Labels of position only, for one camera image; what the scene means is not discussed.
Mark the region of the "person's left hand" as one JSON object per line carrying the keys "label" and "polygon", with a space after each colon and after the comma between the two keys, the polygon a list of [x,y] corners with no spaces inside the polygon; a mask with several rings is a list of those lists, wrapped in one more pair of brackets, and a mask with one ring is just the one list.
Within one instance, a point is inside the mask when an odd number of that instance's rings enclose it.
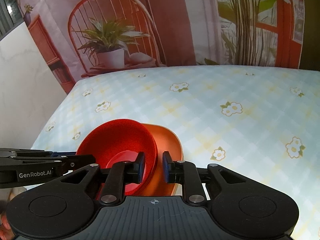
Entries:
{"label": "person's left hand", "polygon": [[18,195],[18,188],[1,189],[1,240],[11,240],[14,233],[7,220],[6,210],[8,203]]}

